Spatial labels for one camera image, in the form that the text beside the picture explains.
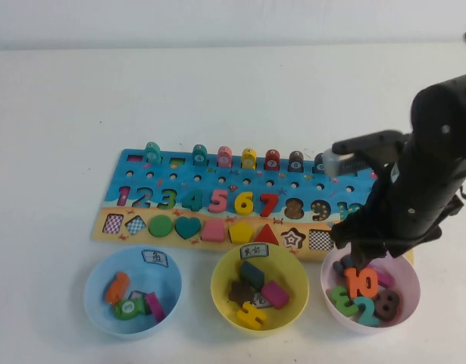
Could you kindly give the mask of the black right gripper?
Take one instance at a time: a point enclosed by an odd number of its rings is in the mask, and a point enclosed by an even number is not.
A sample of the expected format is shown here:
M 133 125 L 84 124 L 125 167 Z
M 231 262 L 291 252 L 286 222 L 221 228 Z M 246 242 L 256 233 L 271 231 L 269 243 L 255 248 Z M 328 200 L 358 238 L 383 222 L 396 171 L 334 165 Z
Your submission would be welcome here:
M 337 248 L 351 244 L 352 266 L 366 268 L 372 259 L 402 255 L 420 243 L 437 239 L 437 225 L 448 215 L 446 206 L 464 181 L 464 159 L 437 158 L 404 151 L 380 174 L 366 203 L 334 225 L 330 232 Z

